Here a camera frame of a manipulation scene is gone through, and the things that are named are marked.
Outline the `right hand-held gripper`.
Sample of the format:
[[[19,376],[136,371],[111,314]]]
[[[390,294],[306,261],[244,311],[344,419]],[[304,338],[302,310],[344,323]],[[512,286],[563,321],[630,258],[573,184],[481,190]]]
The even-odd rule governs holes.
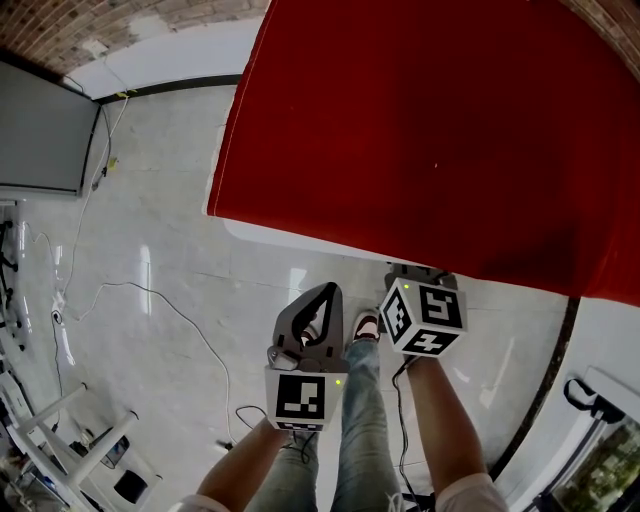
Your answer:
[[[394,352],[439,358],[468,331],[466,295],[444,270],[393,263],[384,278],[381,329]]]

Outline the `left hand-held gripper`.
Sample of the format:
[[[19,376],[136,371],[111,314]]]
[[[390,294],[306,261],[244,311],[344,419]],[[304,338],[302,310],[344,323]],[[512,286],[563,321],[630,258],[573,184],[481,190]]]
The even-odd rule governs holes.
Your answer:
[[[331,423],[347,383],[343,294],[335,282],[302,293],[278,315],[265,367],[266,413],[275,428],[320,432]],[[304,347],[311,322],[316,336]]]

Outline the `person's right forearm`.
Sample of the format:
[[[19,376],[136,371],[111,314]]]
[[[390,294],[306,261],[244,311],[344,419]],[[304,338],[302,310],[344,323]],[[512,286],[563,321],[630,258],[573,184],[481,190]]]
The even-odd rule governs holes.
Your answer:
[[[476,430],[437,359],[420,357],[407,370],[420,439],[434,493],[484,473]]]

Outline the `person's left forearm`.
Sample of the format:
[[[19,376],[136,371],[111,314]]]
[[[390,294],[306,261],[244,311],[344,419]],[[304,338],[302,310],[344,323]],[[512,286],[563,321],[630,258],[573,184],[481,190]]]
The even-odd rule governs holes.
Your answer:
[[[288,437],[286,431],[263,419],[208,472],[197,494],[217,501],[230,512],[243,512]]]

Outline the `person's right leg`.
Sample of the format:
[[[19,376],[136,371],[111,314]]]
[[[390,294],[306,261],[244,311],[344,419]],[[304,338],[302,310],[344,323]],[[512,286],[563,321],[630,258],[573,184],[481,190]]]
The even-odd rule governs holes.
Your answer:
[[[363,339],[346,351],[350,365],[342,400],[338,476],[331,512],[388,512],[400,492],[389,449],[380,391],[378,343]]]

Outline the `person's leg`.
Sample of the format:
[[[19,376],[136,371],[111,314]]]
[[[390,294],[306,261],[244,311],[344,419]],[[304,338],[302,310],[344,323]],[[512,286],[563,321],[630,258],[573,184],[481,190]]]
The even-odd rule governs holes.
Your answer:
[[[389,449],[380,391],[378,343],[363,339],[346,351],[350,365],[342,400],[338,476],[331,512],[388,512],[400,492]]]
[[[278,453],[271,498],[277,512],[317,512],[319,433],[294,432]]]

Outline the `person's left leg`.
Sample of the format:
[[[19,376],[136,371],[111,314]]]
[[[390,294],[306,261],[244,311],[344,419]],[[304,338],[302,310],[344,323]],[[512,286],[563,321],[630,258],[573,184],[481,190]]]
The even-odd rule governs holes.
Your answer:
[[[278,453],[271,498],[277,512],[317,512],[319,433],[294,432]]]

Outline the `person's light shirt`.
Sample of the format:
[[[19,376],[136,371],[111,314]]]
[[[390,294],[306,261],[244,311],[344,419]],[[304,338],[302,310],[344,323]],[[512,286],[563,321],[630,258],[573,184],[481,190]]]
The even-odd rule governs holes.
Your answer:
[[[168,512],[230,512],[219,502],[202,495],[190,495]],[[486,473],[459,479],[436,499],[435,512],[509,512],[504,498]]]

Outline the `black framed window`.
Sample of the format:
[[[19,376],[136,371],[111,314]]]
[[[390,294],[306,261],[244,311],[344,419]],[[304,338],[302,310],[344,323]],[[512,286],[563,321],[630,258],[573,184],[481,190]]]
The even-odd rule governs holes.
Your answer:
[[[640,425],[627,419],[589,452],[553,496],[563,512],[609,512],[640,476]]]

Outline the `black box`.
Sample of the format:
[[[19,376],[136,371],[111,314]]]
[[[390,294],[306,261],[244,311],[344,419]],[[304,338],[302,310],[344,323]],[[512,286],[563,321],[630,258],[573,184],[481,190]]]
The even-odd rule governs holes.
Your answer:
[[[114,485],[114,491],[129,504],[137,505],[146,495],[149,484],[136,472],[125,470]]]

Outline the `black office chair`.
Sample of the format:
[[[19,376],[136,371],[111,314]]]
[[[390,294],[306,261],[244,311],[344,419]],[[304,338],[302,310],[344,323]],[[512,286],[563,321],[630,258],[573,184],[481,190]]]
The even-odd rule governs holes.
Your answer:
[[[6,277],[6,270],[16,274],[18,264],[12,262],[5,254],[5,243],[14,227],[11,219],[0,222],[0,330],[4,329],[21,353],[26,351],[26,344],[22,340],[22,320],[15,308],[15,290]]]

